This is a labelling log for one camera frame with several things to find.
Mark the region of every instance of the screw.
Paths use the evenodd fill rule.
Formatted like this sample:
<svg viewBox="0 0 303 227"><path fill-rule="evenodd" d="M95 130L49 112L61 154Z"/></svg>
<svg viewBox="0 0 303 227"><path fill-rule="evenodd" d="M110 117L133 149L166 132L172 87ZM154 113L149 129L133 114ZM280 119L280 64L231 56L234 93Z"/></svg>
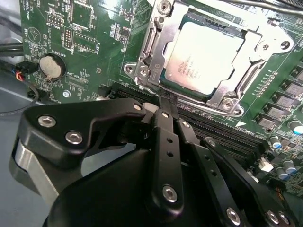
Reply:
<svg viewBox="0 0 303 227"><path fill-rule="evenodd" d="M50 116L41 116L38 118L38 123L42 127L52 128L56 125L56 120Z"/></svg>
<svg viewBox="0 0 303 227"><path fill-rule="evenodd" d="M182 122L182 124L185 126L185 128L190 128L189 124L187 122Z"/></svg>
<svg viewBox="0 0 303 227"><path fill-rule="evenodd" d="M237 110L235 110L233 113L234 113L235 115L240 115L240 114L242 113L242 111L239 110L239 109L237 109Z"/></svg>
<svg viewBox="0 0 303 227"><path fill-rule="evenodd" d="M226 214L227 214L227 217L229 218L230 221L232 221L232 223L236 226L240 225L241 224L241 220L240 220L240 217L239 215L233 210L233 208L228 208L226 210Z"/></svg>
<svg viewBox="0 0 303 227"><path fill-rule="evenodd" d="M127 67L125 68L125 72L130 74L130 73L133 72L133 68L130 67L130 66L127 66Z"/></svg>
<svg viewBox="0 0 303 227"><path fill-rule="evenodd" d="M287 219L287 217L285 217L285 215L282 212L279 212L279 216L286 224L289 225L289 220Z"/></svg>
<svg viewBox="0 0 303 227"><path fill-rule="evenodd" d="M288 49L289 46L290 46L290 43L288 41L284 41L284 42L281 43L281 49L282 50Z"/></svg>
<svg viewBox="0 0 303 227"><path fill-rule="evenodd" d="M171 11L171 3L169 1L162 1L158 5L158 12L161 15L167 16Z"/></svg>
<svg viewBox="0 0 303 227"><path fill-rule="evenodd" d="M137 105L137 104L134 104L134 108L135 108L136 110L142 110L142 108L141 108L139 105Z"/></svg>
<svg viewBox="0 0 303 227"><path fill-rule="evenodd" d="M165 112L162 112L163 117L169 118L169 115Z"/></svg>
<svg viewBox="0 0 303 227"><path fill-rule="evenodd" d="M223 103L222 103L222 108L224 110L230 110L230 109L232 109L233 108L233 102L232 102L232 100L230 100L230 99L224 100Z"/></svg>
<svg viewBox="0 0 303 227"><path fill-rule="evenodd" d="M266 51L269 48L268 44L263 45L263 50Z"/></svg>
<svg viewBox="0 0 303 227"><path fill-rule="evenodd" d="M216 146L216 143L212 140L208 140L207 141L212 147L215 147Z"/></svg>
<svg viewBox="0 0 303 227"><path fill-rule="evenodd" d="M275 223L275 224L279 224L279 219L276 217L276 215L272 212L272 211L268 211L267 212L267 216L269 217L269 219Z"/></svg>
<svg viewBox="0 0 303 227"><path fill-rule="evenodd" d="M81 136L80 133L76 132L76 131L70 131L65 135L65 139L74 145L78 145L81 144L83 141L83 138Z"/></svg>
<svg viewBox="0 0 303 227"><path fill-rule="evenodd" d="M176 193L176 191L170 187L170 186L164 186L163 190L162 190L163 196L164 198L168 201L168 202L176 202L178 199L178 195Z"/></svg>
<svg viewBox="0 0 303 227"><path fill-rule="evenodd" d="M146 66L140 67L140 74L143 77L146 77L150 73L150 70Z"/></svg>
<svg viewBox="0 0 303 227"><path fill-rule="evenodd" d="M65 98L69 98L69 97L71 97L71 92L70 92L69 90L64 90L64 91L63 91L63 96L64 96Z"/></svg>

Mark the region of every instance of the green circuit board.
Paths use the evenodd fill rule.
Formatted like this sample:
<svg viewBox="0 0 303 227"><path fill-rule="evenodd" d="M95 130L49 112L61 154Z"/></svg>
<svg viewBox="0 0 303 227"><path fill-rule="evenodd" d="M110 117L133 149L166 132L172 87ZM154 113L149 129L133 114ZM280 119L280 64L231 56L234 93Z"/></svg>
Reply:
<svg viewBox="0 0 303 227"><path fill-rule="evenodd" d="M45 54L54 53L66 64L65 76L53 83L39 71L27 75L27 80L49 93L51 101L94 101L101 85L114 83L137 89L123 66L137 62L152 11L147 0L20 0L20 8L25 59L39 62ZM271 130L255 121L273 95L282 92L281 84L286 79L294 80L291 76L294 68L303 68L303 20L268 10L263 13L281 21L279 26L293 38L294 48L270 58L241 101L246 111L241 118L218 117L198 110L196 113L258 138L267 140L271 135L278 135L288 140L290 143L276 152L294 161L298 172L288 179L286 187L290 193L303 196L303 138L287 127L292 119L303 122L303 99L296 98L298 105ZM71 94L69 98L63 95L66 90ZM262 181L266 183L271 177L278 179L272 171Z"/></svg>

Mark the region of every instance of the motherboard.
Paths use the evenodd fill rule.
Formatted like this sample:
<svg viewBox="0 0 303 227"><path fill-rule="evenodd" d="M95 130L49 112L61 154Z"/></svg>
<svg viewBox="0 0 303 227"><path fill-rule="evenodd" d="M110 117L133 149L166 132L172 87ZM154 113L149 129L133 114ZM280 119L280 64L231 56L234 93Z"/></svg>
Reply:
<svg viewBox="0 0 303 227"><path fill-rule="evenodd" d="M170 92L197 135L217 133L256 180L303 198L303 18L214 0L20 8L25 59L39 64L27 80L50 101L100 100L116 84L139 100Z"/></svg>

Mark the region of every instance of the black cable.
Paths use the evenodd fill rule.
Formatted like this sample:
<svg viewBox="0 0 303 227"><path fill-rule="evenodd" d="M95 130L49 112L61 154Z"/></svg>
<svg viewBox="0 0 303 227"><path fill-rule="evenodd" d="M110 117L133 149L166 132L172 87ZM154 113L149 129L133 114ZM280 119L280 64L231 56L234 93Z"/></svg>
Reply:
<svg viewBox="0 0 303 227"><path fill-rule="evenodd" d="M12 72L12 70L14 70L14 65L12 65L10 63L7 63L7 62L4 62L4 61L0 60L0 70L6 71L6 72L10 73L12 76L15 76L15 74ZM6 111L6 112L0 112L0 117L5 117L5 116L21 113L24 110L26 110L27 108L30 108L33 105L35 105L35 103L39 100L39 92L34 87L34 85L32 85L31 83L29 83L27 81L23 81L23 83L25 85L27 85L34 92L35 98L33 99L33 101L29 105L27 105L25 107L22 107L20 109L12 110L12 111Z"/></svg>
<svg viewBox="0 0 303 227"><path fill-rule="evenodd" d="M0 57L18 57L23 56L23 50L0 51Z"/></svg>
<svg viewBox="0 0 303 227"><path fill-rule="evenodd" d="M7 112L0 112L0 117L5 117L5 116L21 113L21 112L25 111L26 109L28 109L28 108L32 107L33 105L35 105L35 103L39 100L39 93L38 93L37 89L31 83L29 83L27 81L23 81L23 83L26 84L30 89L33 90L33 92L35 94L34 100L29 105L27 105L25 107L22 107L20 109L12 110L12 111L7 111Z"/></svg>
<svg viewBox="0 0 303 227"><path fill-rule="evenodd" d="M0 25L7 27L9 30L16 33L17 35L22 36L22 28L3 16L0 16Z"/></svg>
<svg viewBox="0 0 303 227"><path fill-rule="evenodd" d="M289 14L289 15L303 17L303 10L289 9L286 7L277 6L277 5L265 3L265 2L258 2L258 1L251 1L251 0L219 0L219 1L225 1L225 2L229 2L229 3L242 4L242 5L248 5L248 6L256 6L256 7L261 7L264 9L276 11L279 13L285 13L285 14Z"/></svg>
<svg viewBox="0 0 303 227"><path fill-rule="evenodd" d="M0 44L0 51L23 50L23 43Z"/></svg>

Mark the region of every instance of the cpu socket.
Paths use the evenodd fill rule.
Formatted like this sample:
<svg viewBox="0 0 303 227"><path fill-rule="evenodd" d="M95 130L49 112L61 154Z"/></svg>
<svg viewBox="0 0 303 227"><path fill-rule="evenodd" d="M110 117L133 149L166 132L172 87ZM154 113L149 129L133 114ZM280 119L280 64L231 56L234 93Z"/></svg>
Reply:
<svg viewBox="0 0 303 227"><path fill-rule="evenodd" d="M187 1L155 0L138 62L124 71L140 89L165 89L194 109L240 117L240 101L268 59L294 41L263 14Z"/></svg>

